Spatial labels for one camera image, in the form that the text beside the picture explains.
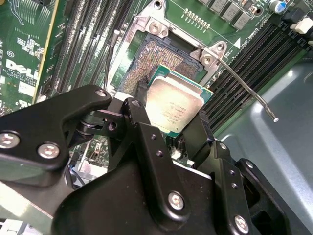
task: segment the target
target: cable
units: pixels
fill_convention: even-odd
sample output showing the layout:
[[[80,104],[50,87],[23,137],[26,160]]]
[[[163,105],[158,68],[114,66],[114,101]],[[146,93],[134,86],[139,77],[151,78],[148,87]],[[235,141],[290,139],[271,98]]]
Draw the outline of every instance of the cable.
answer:
[[[86,185],[85,182],[83,181],[83,179],[79,176],[79,174],[78,174],[75,170],[73,170],[72,167],[70,168],[70,170],[71,170],[71,172],[73,173],[73,175],[76,176],[76,178],[79,180],[79,182],[80,182],[82,185]]]
[[[215,53],[209,51],[209,53],[214,56],[227,70],[228,72],[231,73],[231,75],[233,75],[233,77],[246,89],[247,92],[249,92],[253,97],[256,98],[256,100],[264,107],[265,111],[267,112],[267,114],[270,116],[270,118],[274,121],[274,122],[278,122],[278,118],[276,117],[276,115],[271,111],[271,109],[269,108],[269,105],[267,104],[267,102],[261,97],[259,96],[253,89],[251,89],[242,79],[241,77],[230,67],[228,66],[228,64],[226,64],[224,62],[224,60],[222,60],[221,58],[218,57],[218,55],[216,55]]]
[[[104,71],[104,83],[103,83],[103,88],[107,88],[108,84],[108,79],[109,79],[109,70],[110,70],[110,64],[111,64],[111,59],[113,57],[113,52],[114,52],[114,46],[116,44],[117,38],[120,34],[120,31],[114,30],[114,34],[112,35],[111,41],[110,41],[110,47],[109,47],[109,53],[105,62],[105,71]]]
[[[105,70],[104,70],[104,89],[107,89],[107,84],[108,84],[108,80],[109,80],[109,70],[110,70],[110,63],[111,63],[111,59],[113,57],[113,51],[114,51],[114,47],[109,47],[109,53],[108,53],[108,57],[107,60],[105,62]]]

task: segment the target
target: motherboard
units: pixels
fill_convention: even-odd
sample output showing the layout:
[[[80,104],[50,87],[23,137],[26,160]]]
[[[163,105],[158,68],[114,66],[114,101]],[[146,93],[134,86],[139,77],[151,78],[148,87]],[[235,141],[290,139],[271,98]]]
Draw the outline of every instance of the motherboard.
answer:
[[[312,10],[312,0],[0,0],[0,115],[86,84],[132,95],[145,79],[172,87],[163,100],[177,102],[155,121],[165,135],[200,109],[218,131],[253,100],[219,60],[264,92],[312,51]],[[180,91],[200,91],[199,108]],[[71,154],[107,167],[107,149],[97,137]]]

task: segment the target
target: dimm slot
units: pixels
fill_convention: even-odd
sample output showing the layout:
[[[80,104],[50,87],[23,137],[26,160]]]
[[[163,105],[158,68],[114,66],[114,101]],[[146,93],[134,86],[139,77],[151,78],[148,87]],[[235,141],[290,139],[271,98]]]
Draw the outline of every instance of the dimm slot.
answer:
[[[107,34],[105,42],[104,42],[104,47],[106,47],[106,45],[108,44],[108,42],[112,36],[112,33],[113,33],[114,29],[116,29],[116,27],[119,25],[119,21],[121,20],[121,18],[126,17],[126,16],[124,16],[124,13],[125,13],[125,9],[128,7],[128,5],[126,4],[127,2],[128,2],[127,0],[121,0],[119,2],[118,6],[116,7],[116,15],[113,18],[111,26],[109,27],[108,34]],[[102,73],[103,68],[105,67],[106,60],[108,59],[108,54],[109,53],[104,52],[100,56],[99,63],[96,66],[96,69],[95,69],[95,71],[91,77],[91,80],[90,80],[91,84],[97,83],[97,81],[100,77],[100,74]]]
[[[295,57],[301,49],[294,48],[292,53],[290,54],[289,58],[286,58],[286,60],[282,61],[281,65],[277,67],[277,70],[275,69],[275,72],[279,72],[284,66],[289,63],[293,57]],[[275,76],[275,73],[273,73],[270,77],[268,77],[263,82],[259,83],[258,87],[255,88],[256,91],[259,91],[267,82],[271,80],[272,77]],[[246,96],[243,98],[242,103],[234,103],[232,107],[229,107],[227,112],[224,112],[224,116],[222,119],[217,120],[216,122],[210,122],[211,129],[213,132],[216,132],[227,120],[229,120],[242,106],[242,104],[248,102],[251,99],[251,95],[246,92]]]
[[[267,73],[268,70],[270,70],[270,73],[266,74],[265,76],[258,76],[255,73],[254,81],[255,86],[253,89],[255,91],[259,91],[266,83],[268,83],[277,72],[279,72],[288,62],[290,62],[299,52],[301,49],[299,47],[295,47],[294,43],[289,42],[289,46],[286,47],[286,50],[282,51],[283,53],[279,52],[279,62],[278,64],[274,65],[275,68],[270,69],[268,66],[261,66],[258,70],[264,71],[263,74]],[[272,55],[272,59],[277,58],[277,54]],[[224,104],[220,109],[219,113],[216,113],[213,116],[209,116],[210,124],[212,131],[215,132],[220,128],[225,121],[227,121],[232,115],[234,115],[244,103],[246,103],[248,100],[251,99],[251,95],[244,89],[240,89],[241,94],[238,95],[238,97],[232,100],[231,103]]]
[[[100,25],[101,19],[103,18],[104,11],[105,11],[107,3],[108,3],[108,0],[101,1],[99,14],[98,14],[98,17],[96,18],[96,21],[94,23],[94,27],[92,29],[92,33],[91,33],[92,36],[88,40],[88,43],[87,43],[85,49],[81,51],[78,63],[76,63],[75,72],[78,75],[75,76],[75,78],[74,78],[75,83],[74,83],[72,89],[77,88],[78,85],[79,85],[79,82],[80,82],[79,78],[81,77],[81,71],[82,71],[83,66],[86,63],[87,57],[94,55],[94,52],[92,53],[92,48],[95,45],[94,39],[96,37],[96,32],[97,32],[98,27]]]
[[[82,4],[85,4],[84,0],[78,1],[75,4],[74,10],[73,10],[73,12],[71,14],[68,26],[67,26],[66,31],[65,31],[64,43],[62,44],[62,48],[61,48],[60,54],[59,54],[59,59],[58,59],[58,62],[56,64],[56,67],[55,67],[55,70],[54,70],[54,73],[53,73],[53,76],[52,76],[52,79],[51,79],[51,82],[50,82],[51,83],[51,86],[50,86],[51,90],[49,92],[50,93],[49,95],[51,95],[53,93],[53,90],[57,86],[57,83],[58,83],[58,80],[59,80],[59,75],[60,75],[61,68],[62,68],[62,64],[63,64],[64,58],[66,56],[67,48],[70,45],[69,41],[70,41],[70,38],[71,38],[72,26],[74,25],[74,23],[76,21],[78,21],[78,18],[82,16],[81,13],[79,13],[80,10],[81,10]]]
[[[284,38],[285,36],[283,36],[281,32],[271,35],[271,37],[267,40],[267,44],[261,45],[260,48],[257,48],[255,50],[256,52],[254,53],[255,56],[252,57],[252,59],[249,59],[244,67],[241,67],[242,71],[240,71],[241,69],[237,70],[237,73],[239,74],[239,76],[241,76],[241,78],[245,80],[247,77],[247,73],[250,73],[253,70],[252,68],[257,66],[257,63],[260,63],[261,61],[263,61],[267,57],[267,55]],[[227,86],[223,87],[223,89],[220,90],[220,92],[226,93],[226,95],[218,96],[216,99],[214,99],[214,102],[211,103],[212,105],[211,107],[214,107],[214,108],[209,110],[209,113],[208,113],[209,115],[211,115],[224,100],[228,99],[228,94],[231,93],[231,89],[234,89],[237,86],[240,86],[240,84],[235,79],[231,79],[232,78],[231,75],[227,76],[227,78],[230,79],[231,82],[228,83]]]
[[[105,7],[104,7],[107,10],[104,12],[104,14],[102,14],[102,18],[100,20],[101,24],[98,26],[96,33],[95,33],[95,36],[92,39],[92,43],[91,43],[90,47],[88,48],[88,52],[86,53],[87,57],[85,57],[85,59],[82,63],[80,72],[77,76],[77,79],[76,79],[74,87],[73,87],[74,89],[82,85],[83,80],[85,79],[85,77],[87,75],[89,65],[91,64],[91,61],[94,57],[96,49],[100,43],[101,36],[102,36],[105,28],[107,27],[107,24],[108,24],[108,21],[109,21],[109,18],[110,18],[110,15],[111,15],[111,12],[114,8],[115,3],[114,3],[114,1],[111,0],[109,2],[108,6],[107,6],[107,4],[108,4],[108,1],[106,1]]]
[[[256,48],[259,48],[264,43],[264,40],[272,35],[276,29],[277,28],[273,25],[263,27],[255,36],[257,37],[257,40],[254,40],[255,38],[252,39],[252,41],[245,48],[243,48],[237,57],[231,62],[230,66],[232,69],[237,72],[237,70],[245,64],[245,62],[243,62],[243,58],[247,58],[246,61],[248,61],[248,58],[250,58],[255,53]],[[227,76],[229,75],[230,74],[228,71],[224,70],[217,81],[211,85],[210,89],[213,92],[219,92],[219,89],[223,88],[227,84],[229,79]]]
[[[86,35],[87,35],[88,27],[90,26],[94,12],[98,6],[98,2],[99,1],[97,1],[97,0],[91,0],[89,2],[86,17],[81,24],[82,30],[79,31],[78,37],[76,38],[76,42],[73,46],[73,52],[71,53],[71,55],[69,57],[69,64],[68,64],[67,69],[65,71],[65,78],[62,80],[61,83],[59,83],[58,92],[63,93],[63,92],[67,91],[68,84],[69,84],[71,77],[73,75],[74,68],[76,66],[79,54],[81,53],[81,48],[83,46],[84,40],[85,40]]]
[[[293,45],[292,41],[284,41],[282,45],[277,45],[279,48],[286,48],[288,51]],[[279,50],[275,53],[272,53],[270,58],[268,56],[262,57],[262,60],[264,59],[265,62],[260,64],[259,68],[256,70],[255,68],[257,65],[253,68],[251,68],[251,71],[247,71],[243,77],[249,77],[249,80],[246,82],[250,87],[252,87],[254,90],[257,89],[259,86],[259,83],[263,80],[266,80],[266,73],[268,70],[270,70],[269,67],[273,65],[276,61],[281,60],[282,54],[286,52],[286,50]],[[220,118],[221,115],[224,114],[223,110],[227,109],[227,107],[231,106],[231,103],[236,102],[242,94],[245,93],[245,89],[236,84],[234,87],[232,87],[232,90],[228,93],[229,98],[227,100],[223,100],[223,102],[220,103],[219,109],[215,111],[210,112],[209,116],[211,117],[212,123],[216,122],[217,119]]]

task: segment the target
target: motherboard chip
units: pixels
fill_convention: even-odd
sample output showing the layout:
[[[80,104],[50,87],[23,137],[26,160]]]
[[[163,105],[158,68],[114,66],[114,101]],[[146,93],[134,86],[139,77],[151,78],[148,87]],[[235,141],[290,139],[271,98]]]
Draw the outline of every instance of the motherboard chip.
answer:
[[[242,15],[236,20],[235,24],[233,25],[235,28],[241,30],[246,25],[246,23],[250,20],[250,16],[246,13],[242,13]]]
[[[210,6],[210,9],[216,11],[217,13],[220,13],[227,2],[228,2],[227,0],[215,0],[213,4]]]
[[[199,0],[199,1],[202,2],[203,4],[207,5],[210,0]]]
[[[231,21],[238,11],[239,11],[239,7],[232,3],[224,12],[223,18],[225,18],[228,21]]]

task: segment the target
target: green circuit board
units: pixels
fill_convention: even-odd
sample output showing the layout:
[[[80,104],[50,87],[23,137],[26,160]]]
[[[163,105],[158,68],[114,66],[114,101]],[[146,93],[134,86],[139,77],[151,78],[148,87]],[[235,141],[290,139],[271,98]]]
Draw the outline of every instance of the green circuit board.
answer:
[[[123,19],[112,61],[125,42],[124,36],[134,16],[153,1],[133,1]],[[218,41],[225,42],[227,49],[223,59],[230,63],[273,12],[268,8],[269,0],[247,0],[250,8],[241,6],[245,0],[229,0],[226,4],[232,1],[249,16],[247,23],[238,29],[236,20],[227,20],[223,11],[212,10],[213,1],[218,0],[211,0],[208,4],[199,0],[166,0],[165,19],[208,47]],[[108,54],[108,35],[113,31],[116,9],[127,2],[0,0],[0,116],[88,83],[103,86],[105,67],[102,57],[106,58]],[[296,3],[309,11],[313,9],[310,0],[290,0],[287,6]],[[125,78],[147,34],[138,31],[118,61],[118,68],[109,79],[115,89]],[[219,67],[208,86],[222,70]],[[88,154],[99,141],[104,140],[96,138],[90,144]],[[85,147],[79,146],[74,151],[81,153]]]
[[[33,103],[60,2],[5,0],[0,5],[1,116]]]

